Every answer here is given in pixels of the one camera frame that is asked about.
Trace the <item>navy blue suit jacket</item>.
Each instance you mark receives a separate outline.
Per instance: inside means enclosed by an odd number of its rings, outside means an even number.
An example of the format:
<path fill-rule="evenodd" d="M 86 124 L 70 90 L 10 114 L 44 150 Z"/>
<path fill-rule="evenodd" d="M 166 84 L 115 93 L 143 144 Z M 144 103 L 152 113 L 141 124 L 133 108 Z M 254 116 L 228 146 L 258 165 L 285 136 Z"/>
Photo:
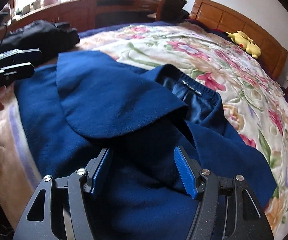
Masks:
<path fill-rule="evenodd" d="M 276 189 L 220 95 L 170 64 L 145 70 L 99 51 L 62 53 L 17 81 L 15 95 L 42 176 L 68 176 L 109 150 L 90 211 L 102 239 L 186 237 L 198 202 L 175 165 L 177 146 L 217 176 L 243 175 L 262 206 Z"/>

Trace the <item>wooden chair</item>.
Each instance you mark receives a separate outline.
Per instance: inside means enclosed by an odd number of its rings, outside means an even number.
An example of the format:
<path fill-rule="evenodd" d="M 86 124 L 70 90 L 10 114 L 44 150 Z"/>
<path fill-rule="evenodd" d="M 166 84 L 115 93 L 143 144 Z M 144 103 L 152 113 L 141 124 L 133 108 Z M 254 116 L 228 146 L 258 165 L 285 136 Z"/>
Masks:
<path fill-rule="evenodd" d="M 154 21 L 183 22 L 189 13 L 184 10 L 186 0 L 160 0 L 157 11 L 147 17 Z"/>

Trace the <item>floral bed blanket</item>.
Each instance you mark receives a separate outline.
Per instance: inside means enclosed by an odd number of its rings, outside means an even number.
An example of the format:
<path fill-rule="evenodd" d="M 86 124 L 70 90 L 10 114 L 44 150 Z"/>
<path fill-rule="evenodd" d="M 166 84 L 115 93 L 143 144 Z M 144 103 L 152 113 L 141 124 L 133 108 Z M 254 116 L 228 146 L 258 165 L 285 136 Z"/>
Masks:
<path fill-rule="evenodd" d="M 288 101 L 280 85 L 256 59 L 225 35 L 190 22 L 105 31 L 80 38 L 74 48 L 63 53 L 75 51 L 99 51 L 119 63 L 145 70 L 170 64 L 217 92 L 226 120 L 245 144 L 263 154 L 271 169 L 276 189 L 269 202 L 260 206 L 274 239 L 288 239 Z M 60 54 L 51 58 L 41 55 L 31 64 L 35 71 L 54 65 Z M 1 98 L 4 110 L 0 111 L 0 207 L 13 239 L 44 177 L 23 129 L 15 95 L 17 81 L 7 81 L 6 86 L 14 83 L 14 87 Z"/>

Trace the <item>navy blue bed sheet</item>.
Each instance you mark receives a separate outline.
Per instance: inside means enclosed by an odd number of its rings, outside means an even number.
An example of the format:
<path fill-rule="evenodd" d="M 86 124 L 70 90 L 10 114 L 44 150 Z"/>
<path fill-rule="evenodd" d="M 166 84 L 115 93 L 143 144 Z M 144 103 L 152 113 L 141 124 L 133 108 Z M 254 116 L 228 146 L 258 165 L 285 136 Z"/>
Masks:
<path fill-rule="evenodd" d="M 112 25 L 109 27 L 102 27 L 102 28 L 97 28 L 97 29 L 89 29 L 87 31 L 83 31 L 78 33 L 79 38 L 85 38 L 85 37 L 90 37 L 93 35 L 96 35 L 101 32 L 105 31 L 115 31 L 124 27 L 137 27 L 140 25 L 144 26 L 175 26 L 177 25 L 177 22 L 165 22 L 165 21 L 157 21 L 157 22 L 151 22 L 151 23 L 126 23 L 126 24 L 118 24 L 118 25 Z"/>

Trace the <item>wooden desk cabinet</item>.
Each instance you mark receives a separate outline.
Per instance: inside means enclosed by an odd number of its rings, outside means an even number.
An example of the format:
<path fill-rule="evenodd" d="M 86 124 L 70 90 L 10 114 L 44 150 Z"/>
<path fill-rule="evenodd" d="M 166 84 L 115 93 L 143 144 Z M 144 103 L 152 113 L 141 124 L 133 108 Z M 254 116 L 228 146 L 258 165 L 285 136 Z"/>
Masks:
<path fill-rule="evenodd" d="M 147 23 L 151 21 L 148 15 L 155 13 L 158 5 L 154 0 L 71 0 L 30 12 L 9 25 L 8 30 L 15 31 L 36 20 L 68 22 L 79 32 L 125 23 Z"/>

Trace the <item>wooden bed headboard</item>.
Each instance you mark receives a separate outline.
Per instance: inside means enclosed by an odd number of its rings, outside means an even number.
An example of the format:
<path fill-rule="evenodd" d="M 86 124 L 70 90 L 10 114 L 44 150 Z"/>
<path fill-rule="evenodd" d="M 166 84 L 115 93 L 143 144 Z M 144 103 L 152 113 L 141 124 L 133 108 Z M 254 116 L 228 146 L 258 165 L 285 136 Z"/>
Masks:
<path fill-rule="evenodd" d="M 235 33 L 243 31 L 260 47 L 259 61 L 273 79 L 278 79 L 285 66 L 288 51 L 260 25 L 243 14 L 211 0 L 195 0 L 190 18 L 211 29 Z"/>

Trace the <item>black folded clothes pile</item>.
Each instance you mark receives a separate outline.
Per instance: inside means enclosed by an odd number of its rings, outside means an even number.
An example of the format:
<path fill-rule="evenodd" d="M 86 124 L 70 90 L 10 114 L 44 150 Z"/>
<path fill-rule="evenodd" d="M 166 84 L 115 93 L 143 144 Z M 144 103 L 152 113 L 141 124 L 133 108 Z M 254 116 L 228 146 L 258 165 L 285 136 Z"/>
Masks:
<path fill-rule="evenodd" d="M 74 48 L 79 41 L 77 29 L 68 22 L 36 20 L 7 33 L 0 41 L 0 54 L 14 49 L 39 49 L 42 56 L 51 58 Z"/>

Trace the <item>yellow Pikachu plush toy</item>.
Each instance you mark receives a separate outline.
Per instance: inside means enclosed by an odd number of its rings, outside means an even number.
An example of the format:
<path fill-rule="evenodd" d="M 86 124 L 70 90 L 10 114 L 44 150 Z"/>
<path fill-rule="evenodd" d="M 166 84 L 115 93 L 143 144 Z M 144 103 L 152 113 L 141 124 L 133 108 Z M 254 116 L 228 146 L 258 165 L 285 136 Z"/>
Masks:
<path fill-rule="evenodd" d="M 237 31 L 235 33 L 225 32 L 228 38 L 232 40 L 232 42 L 237 45 L 239 48 L 247 52 L 253 58 L 258 59 L 261 55 L 261 49 L 259 46 L 244 32 Z"/>

